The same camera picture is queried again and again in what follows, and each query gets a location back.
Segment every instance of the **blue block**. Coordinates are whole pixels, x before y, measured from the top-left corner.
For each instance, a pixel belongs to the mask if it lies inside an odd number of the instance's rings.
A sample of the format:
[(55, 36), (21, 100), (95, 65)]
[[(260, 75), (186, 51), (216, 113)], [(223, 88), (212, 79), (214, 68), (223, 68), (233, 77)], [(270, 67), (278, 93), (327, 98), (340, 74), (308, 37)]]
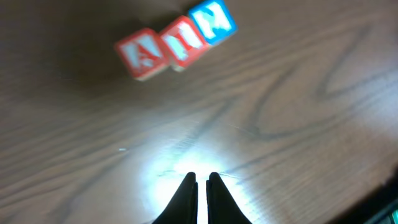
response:
[(207, 0), (190, 9), (188, 15), (210, 45), (219, 44), (238, 30), (222, 0)]

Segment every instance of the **table surface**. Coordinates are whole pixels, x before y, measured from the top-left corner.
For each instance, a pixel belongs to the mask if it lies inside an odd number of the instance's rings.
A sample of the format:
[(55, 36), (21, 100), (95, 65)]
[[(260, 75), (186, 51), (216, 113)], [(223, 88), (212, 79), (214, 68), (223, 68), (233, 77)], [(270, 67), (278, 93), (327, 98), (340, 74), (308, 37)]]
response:
[(326, 223), (398, 162), (398, 3), (225, 0), (239, 31), (132, 80), (113, 43), (194, 0), (0, 3), (0, 223), (150, 223), (189, 171), (253, 223)]

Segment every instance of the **toy block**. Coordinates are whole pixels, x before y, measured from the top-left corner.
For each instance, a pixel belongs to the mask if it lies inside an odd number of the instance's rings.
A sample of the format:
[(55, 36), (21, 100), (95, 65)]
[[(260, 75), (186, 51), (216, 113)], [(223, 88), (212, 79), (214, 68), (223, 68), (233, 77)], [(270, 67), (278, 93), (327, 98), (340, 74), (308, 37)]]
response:
[(207, 0), (188, 11), (210, 45), (217, 45), (233, 35), (238, 27), (222, 0)]
[(115, 44), (115, 49), (131, 75), (140, 81), (160, 73), (169, 60), (155, 31), (145, 28)]
[(172, 58), (172, 67), (178, 72), (187, 68), (209, 49), (200, 31), (186, 16), (180, 16), (167, 26), (160, 33), (160, 38)]

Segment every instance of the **red block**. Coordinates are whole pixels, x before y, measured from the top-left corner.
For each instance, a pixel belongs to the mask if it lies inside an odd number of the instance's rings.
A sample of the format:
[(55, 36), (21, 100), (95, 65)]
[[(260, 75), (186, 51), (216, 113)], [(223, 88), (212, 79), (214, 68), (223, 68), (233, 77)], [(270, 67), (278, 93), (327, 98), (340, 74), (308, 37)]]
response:
[(174, 70), (179, 72), (210, 48), (191, 19), (185, 16), (180, 16), (166, 27), (160, 38), (173, 59)]
[(164, 47), (155, 31), (145, 28), (115, 44), (131, 75), (144, 81), (169, 66)]

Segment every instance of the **alphabet block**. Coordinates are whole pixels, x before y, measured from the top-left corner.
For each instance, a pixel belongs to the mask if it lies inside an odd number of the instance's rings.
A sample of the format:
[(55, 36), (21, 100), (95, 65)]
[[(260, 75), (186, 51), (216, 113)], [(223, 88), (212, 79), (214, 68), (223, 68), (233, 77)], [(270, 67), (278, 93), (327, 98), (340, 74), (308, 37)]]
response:
[(160, 73), (169, 66), (169, 60), (155, 31), (145, 28), (115, 44), (131, 75), (140, 81)]
[(222, 0), (207, 0), (188, 11), (210, 45), (217, 45), (233, 35), (238, 27)]
[(209, 49), (194, 23), (185, 16), (180, 16), (167, 26), (160, 33), (160, 38), (169, 50), (174, 70), (178, 72), (187, 68)]

